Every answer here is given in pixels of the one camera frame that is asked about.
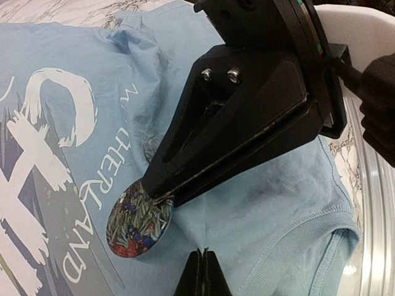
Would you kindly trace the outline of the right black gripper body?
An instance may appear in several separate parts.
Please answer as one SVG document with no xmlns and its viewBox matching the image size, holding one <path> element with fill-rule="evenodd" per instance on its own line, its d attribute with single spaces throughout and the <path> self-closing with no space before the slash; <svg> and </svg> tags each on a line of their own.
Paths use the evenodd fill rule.
<svg viewBox="0 0 395 296">
<path fill-rule="evenodd" d="M 342 135 L 347 116 L 334 61 L 350 63 L 345 44 L 329 43 L 312 1 L 194 1 L 229 47 L 287 49 L 299 60 L 311 94 L 322 95 L 323 128 L 332 139 Z"/>
</svg>

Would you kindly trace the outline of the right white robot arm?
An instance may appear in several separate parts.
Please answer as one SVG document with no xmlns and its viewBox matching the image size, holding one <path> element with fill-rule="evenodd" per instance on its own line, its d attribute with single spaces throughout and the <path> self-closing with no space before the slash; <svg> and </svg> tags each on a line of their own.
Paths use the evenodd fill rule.
<svg viewBox="0 0 395 296">
<path fill-rule="evenodd" d="M 194 1 L 223 39 L 193 64 L 141 184 L 180 206 L 347 123 L 343 97 L 394 110 L 394 17 L 311 1 Z"/>
</svg>

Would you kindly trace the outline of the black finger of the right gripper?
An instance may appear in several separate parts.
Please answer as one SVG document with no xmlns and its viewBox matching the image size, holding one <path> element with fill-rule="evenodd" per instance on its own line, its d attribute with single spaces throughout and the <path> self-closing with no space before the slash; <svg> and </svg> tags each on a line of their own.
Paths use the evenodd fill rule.
<svg viewBox="0 0 395 296">
<path fill-rule="evenodd" d="M 306 87 L 292 52 L 213 47 L 193 64 L 143 188 L 153 199 L 174 197 L 216 159 L 306 106 Z"/>
<path fill-rule="evenodd" d="M 307 144 L 319 131 L 317 106 L 301 107 L 242 148 L 223 159 L 216 159 L 212 166 L 196 173 L 174 192 L 175 206 L 179 207 L 246 170 Z"/>
</svg>

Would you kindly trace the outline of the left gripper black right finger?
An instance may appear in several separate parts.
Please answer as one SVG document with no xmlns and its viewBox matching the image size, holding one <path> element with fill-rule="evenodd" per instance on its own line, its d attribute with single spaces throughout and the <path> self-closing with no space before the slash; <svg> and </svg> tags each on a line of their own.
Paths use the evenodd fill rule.
<svg viewBox="0 0 395 296">
<path fill-rule="evenodd" d="M 217 256 L 209 249 L 205 249 L 203 253 L 202 294 L 232 296 Z"/>
</svg>

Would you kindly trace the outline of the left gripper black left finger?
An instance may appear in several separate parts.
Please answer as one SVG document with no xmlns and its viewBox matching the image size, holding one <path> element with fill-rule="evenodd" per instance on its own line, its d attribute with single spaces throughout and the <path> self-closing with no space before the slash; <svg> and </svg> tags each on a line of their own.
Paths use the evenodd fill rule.
<svg viewBox="0 0 395 296">
<path fill-rule="evenodd" d="M 174 296 L 203 295 L 204 260 L 199 249 L 190 253 Z"/>
</svg>

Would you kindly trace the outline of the dark round brooch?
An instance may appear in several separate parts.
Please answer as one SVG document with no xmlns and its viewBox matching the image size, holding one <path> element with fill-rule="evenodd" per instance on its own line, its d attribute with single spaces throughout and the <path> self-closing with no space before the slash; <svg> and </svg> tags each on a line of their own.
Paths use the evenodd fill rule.
<svg viewBox="0 0 395 296">
<path fill-rule="evenodd" d="M 118 257 L 136 258 L 150 250 L 172 219 L 172 195 L 149 197 L 141 180 L 135 181 L 115 203 L 107 222 L 106 239 Z"/>
</svg>

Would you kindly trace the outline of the light blue printed t-shirt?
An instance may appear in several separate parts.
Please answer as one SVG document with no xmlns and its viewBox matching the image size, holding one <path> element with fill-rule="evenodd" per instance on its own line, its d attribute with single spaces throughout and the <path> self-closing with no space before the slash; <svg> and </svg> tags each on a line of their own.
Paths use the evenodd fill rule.
<svg viewBox="0 0 395 296">
<path fill-rule="evenodd" d="M 208 248 L 233 295 L 335 295 L 359 233 L 322 137 L 176 208 L 162 237 L 150 216 L 109 248 L 114 203 L 222 42 L 181 1 L 117 20 L 1 25 L 1 294 L 173 295 Z"/>
</svg>

